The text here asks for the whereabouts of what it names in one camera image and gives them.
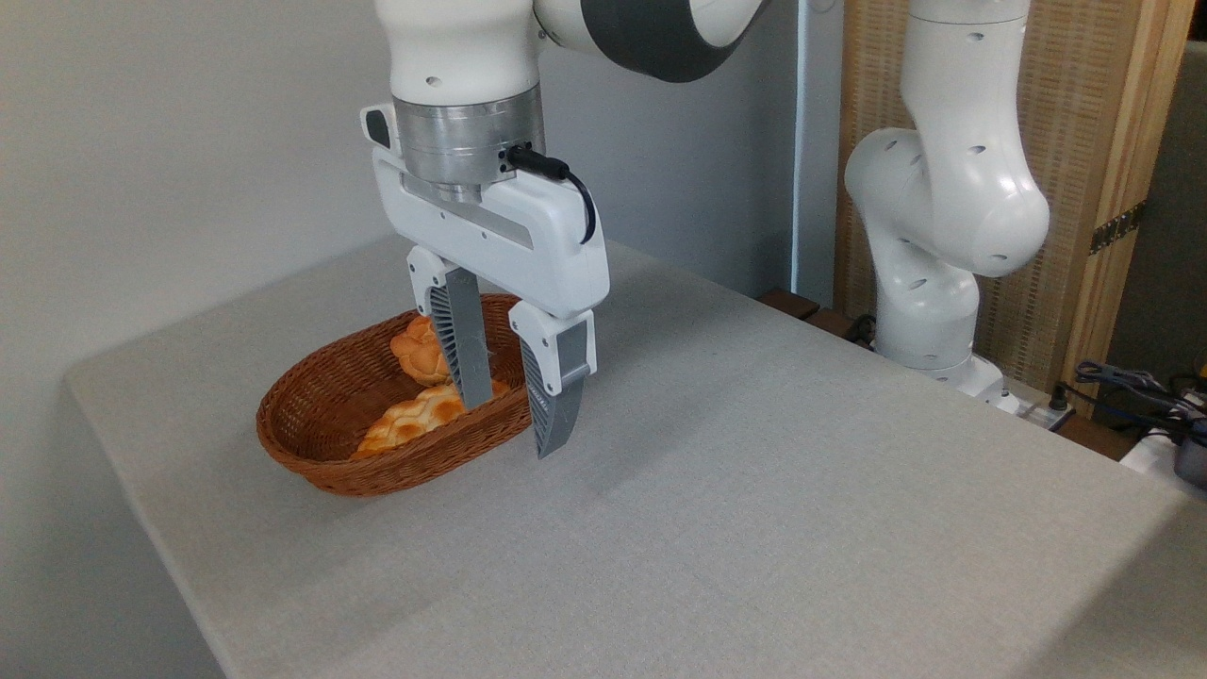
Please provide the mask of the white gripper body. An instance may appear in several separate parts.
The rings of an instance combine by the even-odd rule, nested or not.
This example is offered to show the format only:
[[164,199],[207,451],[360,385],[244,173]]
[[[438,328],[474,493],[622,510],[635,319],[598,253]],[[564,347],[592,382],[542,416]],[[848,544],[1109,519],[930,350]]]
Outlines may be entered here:
[[597,306],[610,292],[604,232],[587,234],[587,207],[570,182],[531,172],[490,185],[480,203],[444,201],[431,182],[406,172],[395,116],[362,109],[373,168],[395,232],[519,295],[556,318]]

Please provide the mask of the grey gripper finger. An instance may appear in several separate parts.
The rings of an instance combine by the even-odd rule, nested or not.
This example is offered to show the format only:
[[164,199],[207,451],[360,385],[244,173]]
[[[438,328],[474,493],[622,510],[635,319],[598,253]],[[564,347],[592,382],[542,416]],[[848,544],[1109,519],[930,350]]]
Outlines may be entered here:
[[477,276],[421,246],[410,250],[406,265],[416,309],[435,326],[441,352],[465,408],[471,411],[491,400],[486,324]]
[[591,310],[568,321],[518,302],[509,321],[521,361],[538,458],[562,447],[575,428],[587,376],[597,371]]

